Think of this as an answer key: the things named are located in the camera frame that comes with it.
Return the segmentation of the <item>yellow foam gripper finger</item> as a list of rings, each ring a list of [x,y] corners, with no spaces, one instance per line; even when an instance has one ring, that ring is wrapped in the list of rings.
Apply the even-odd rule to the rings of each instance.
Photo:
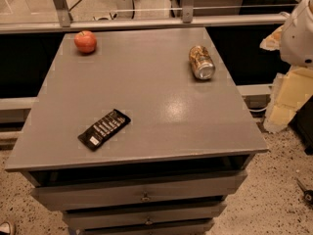
[[[290,65],[289,71],[277,73],[273,80],[270,103],[267,106],[263,126],[270,133],[284,130],[296,113],[313,96],[312,64],[300,61],[295,54],[288,52],[282,39],[283,26],[279,26],[260,43],[267,51],[279,51],[280,58]]]

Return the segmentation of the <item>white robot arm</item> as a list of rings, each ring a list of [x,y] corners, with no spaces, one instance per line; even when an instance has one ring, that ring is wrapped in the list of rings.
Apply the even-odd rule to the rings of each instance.
[[[263,126],[271,133],[285,129],[313,96],[313,0],[301,0],[285,23],[264,38],[259,47],[280,51],[289,71],[277,74]]]

